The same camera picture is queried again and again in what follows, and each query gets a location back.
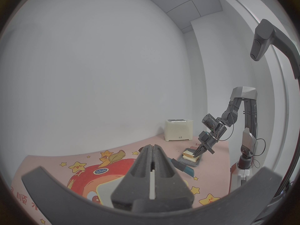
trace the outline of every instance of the gray tray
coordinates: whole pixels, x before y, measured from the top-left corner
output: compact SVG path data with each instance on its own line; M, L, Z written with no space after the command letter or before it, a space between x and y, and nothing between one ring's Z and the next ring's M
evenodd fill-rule
M185 150L188 150L190 152L195 152L196 149L192 149L192 148L186 148ZM182 153L181 155L179 156L179 158L177 159L179 162L182 162L184 163L185 165L188 165L188 166L192 166L192 167L197 167L200 163L200 159L202 157L202 154L200 155L199 159L197 160L197 162L193 163L192 161L189 161L189 160L186 160L182 157Z

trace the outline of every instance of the cartoon star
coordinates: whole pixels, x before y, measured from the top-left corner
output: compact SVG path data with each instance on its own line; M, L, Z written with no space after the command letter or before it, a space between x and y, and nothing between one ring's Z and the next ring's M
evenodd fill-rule
M74 163L73 166L70 166L69 168L72 169L73 172L75 173L79 170L84 171L85 170L85 167L84 167L85 165L86 165L86 163L76 162L76 163Z
M208 194L207 197L205 199L201 199L199 200L199 202L202 204L202 205L207 205L209 203L212 203L214 201L217 201L218 199L220 199L219 197L214 197L212 196L212 194Z
M195 194L197 194L197 193L199 193L200 194L200 192L199 192L199 187L194 187L194 186L192 186L192 189L190 190L194 195Z
M105 156L109 157L111 154L113 154L113 152L110 152L108 150L106 150L105 152L101 152L102 157L105 157Z

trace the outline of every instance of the cream toaster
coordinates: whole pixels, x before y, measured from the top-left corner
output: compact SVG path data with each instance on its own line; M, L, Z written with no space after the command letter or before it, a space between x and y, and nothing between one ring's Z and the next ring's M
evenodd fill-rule
M168 119L165 121L165 140L193 140L193 120Z

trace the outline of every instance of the black cable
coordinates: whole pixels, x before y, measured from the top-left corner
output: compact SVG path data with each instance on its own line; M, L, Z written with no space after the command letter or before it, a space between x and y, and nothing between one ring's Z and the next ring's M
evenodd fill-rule
M257 161L257 160L254 159L253 157L252 157L252 159L255 160L255 161ZM259 161L257 161L257 162L258 162L258 164L260 165L260 162L259 162ZM253 165L254 165L254 167L256 167L256 168L260 168L260 166L259 166L259 167L255 166L254 161L253 161Z
M231 135L233 134L233 130L234 130L234 121L233 121L233 117L232 117L232 114L231 114L231 113L230 113L230 115L231 115L232 122L233 122L233 128L232 128L232 132L231 132L231 134L230 134L229 138L227 138L227 139L225 139L225 140L220 140L220 141L226 141L226 140L230 139Z
M253 147L253 151L252 151L252 153L254 152L254 149L255 149L255 146L256 146L256 141L257 141L257 134L258 134L258 123L257 123L257 119L256 119L256 127L255 127L255 129L256 129L256 138L255 138L255 143L254 143L254 147Z
M259 154L259 155L253 155L253 156L258 157L258 156L262 155L265 152L265 147L264 147L263 152L261 154Z

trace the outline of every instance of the teal object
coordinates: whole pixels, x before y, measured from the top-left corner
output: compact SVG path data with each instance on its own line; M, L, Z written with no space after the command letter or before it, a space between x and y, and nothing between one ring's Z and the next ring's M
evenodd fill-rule
M178 170L180 170L180 171L183 171L184 173L186 173L187 175L190 175L192 178L195 176L195 171L192 169L192 168L190 168L189 166L187 166L187 165L185 165L184 163L182 163L182 162L179 162L179 161L177 161L177 160L175 160L176 161L176 164L174 164L173 162L172 162L172 159L171 158L168 158L168 159L170 159L170 161L171 161L171 163L174 165L174 167L175 168L177 168Z

